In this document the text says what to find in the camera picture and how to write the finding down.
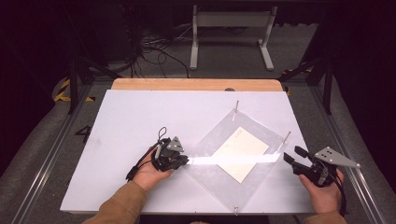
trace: white paper sheet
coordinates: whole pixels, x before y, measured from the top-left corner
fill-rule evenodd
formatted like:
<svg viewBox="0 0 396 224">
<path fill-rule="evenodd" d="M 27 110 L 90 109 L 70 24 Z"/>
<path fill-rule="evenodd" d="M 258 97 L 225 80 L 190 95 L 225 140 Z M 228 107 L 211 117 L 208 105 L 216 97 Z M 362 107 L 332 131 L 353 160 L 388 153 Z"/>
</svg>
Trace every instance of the white paper sheet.
<svg viewBox="0 0 396 224">
<path fill-rule="evenodd" d="M 212 157 L 245 157 L 260 156 L 268 149 L 268 145 L 239 127 L 213 154 Z M 221 163 L 219 167 L 232 176 L 236 181 L 242 183 L 248 173 L 253 169 L 256 162 L 248 164 Z"/>
</svg>

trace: metal pin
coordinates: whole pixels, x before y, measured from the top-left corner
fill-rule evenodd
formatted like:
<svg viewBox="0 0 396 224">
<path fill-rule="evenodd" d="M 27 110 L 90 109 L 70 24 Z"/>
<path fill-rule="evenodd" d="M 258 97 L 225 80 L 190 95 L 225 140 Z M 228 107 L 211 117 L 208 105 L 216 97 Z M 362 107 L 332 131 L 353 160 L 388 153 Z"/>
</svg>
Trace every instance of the metal pin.
<svg viewBox="0 0 396 224">
<path fill-rule="evenodd" d="M 235 107 L 235 111 L 233 113 L 233 121 L 235 120 L 235 115 L 236 115 L 236 112 L 238 111 L 238 105 L 239 105 L 239 101 L 236 101 L 236 107 Z"/>
<path fill-rule="evenodd" d="M 239 101 L 236 101 L 235 113 L 238 111 Z"/>
<path fill-rule="evenodd" d="M 289 135 L 291 132 L 288 132 L 288 134 L 286 135 L 286 137 L 283 139 L 283 142 L 280 144 L 279 148 L 277 149 L 277 151 L 280 150 L 280 148 L 286 143 L 286 140 L 288 140 Z"/>
<path fill-rule="evenodd" d="M 288 140 L 290 133 L 291 132 L 288 132 L 288 135 L 286 135 L 285 139 L 283 140 L 283 144 L 285 144 L 286 140 Z"/>
<path fill-rule="evenodd" d="M 239 207 L 238 206 L 234 206 L 233 207 L 233 213 L 238 216 L 237 212 L 238 212 Z"/>
</svg>

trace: transparent plastic sheet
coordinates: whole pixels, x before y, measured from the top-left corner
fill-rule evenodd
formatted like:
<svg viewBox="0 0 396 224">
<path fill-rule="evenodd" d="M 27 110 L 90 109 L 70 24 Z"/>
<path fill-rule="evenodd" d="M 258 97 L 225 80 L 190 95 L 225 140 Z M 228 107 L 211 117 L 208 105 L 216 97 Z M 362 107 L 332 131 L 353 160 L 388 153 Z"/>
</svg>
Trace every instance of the transparent plastic sheet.
<svg viewBox="0 0 396 224">
<path fill-rule="evenodd" d="M 194 164 L 194 159 L 213 159 L 212 155 L 240 128 L 268 146 L 264 154 L 259 157 L 276 157 L 275 160 L 250 161 L 255 165 L 241 183 L 217 164 Z M 279 155 L 283 153 L 283 143 L 283 137 L 241 111 L 235 113 L 235 110 L 232 110 L 197 146 L 186 152 L 192 158 L 192 163 L 184 168 L 231 212 L 237 214 L 265 180 Z"/>
</svg>

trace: hand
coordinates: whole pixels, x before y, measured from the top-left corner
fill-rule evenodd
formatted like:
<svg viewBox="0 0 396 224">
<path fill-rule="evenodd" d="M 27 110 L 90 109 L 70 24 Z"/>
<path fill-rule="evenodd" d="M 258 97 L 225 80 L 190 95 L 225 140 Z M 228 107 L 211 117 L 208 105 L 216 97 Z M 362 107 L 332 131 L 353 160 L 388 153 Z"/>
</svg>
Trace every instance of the hand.
<svg viewBox="0 0 396 224">
<path fill-rule="evenodd" d="M 343 183 L 343 173 L 337 169 L 337 174 Z M 335 183 L 331 183 L 328 187 L 318 188 L 305 175 L 299 175 L 298 177 L 308 190 L 309 196 L 311 197 L 311 205 L 315 213 L 322 214 L 338 211 L 341 202 L 341 192 Z"/>
<path fill-rule="evenodd" d="M 165 172 L 158 171 L 154 168 L 151 163 L 151 154 L 154 150 L 152 150 L 146 157 L 143 159 L 139 165 L 144 164 L 137 171 L 134 176 L 133 181 L 138 184 L 145 191 L 149 191 L 153 189 L 160 181 L 169 177 L 173 170 L 167 170 Z"/>
</svg>

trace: wrist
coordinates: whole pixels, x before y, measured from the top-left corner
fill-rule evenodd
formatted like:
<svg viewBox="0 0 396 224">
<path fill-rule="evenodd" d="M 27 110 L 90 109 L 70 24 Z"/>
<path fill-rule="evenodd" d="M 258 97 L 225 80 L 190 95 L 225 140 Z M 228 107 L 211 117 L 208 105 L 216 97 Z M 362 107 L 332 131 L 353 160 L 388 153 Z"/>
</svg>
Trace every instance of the wrist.
<svg viewBox="0 0 396 224">
<path fill-rule="evenodd" d="M 148 179 L 141 174 L 136 174 L 136 176 L 132 180 L 144 191 L 150 191 L 153 188 L 152 184 L 149 183 Z"/>
</svg>

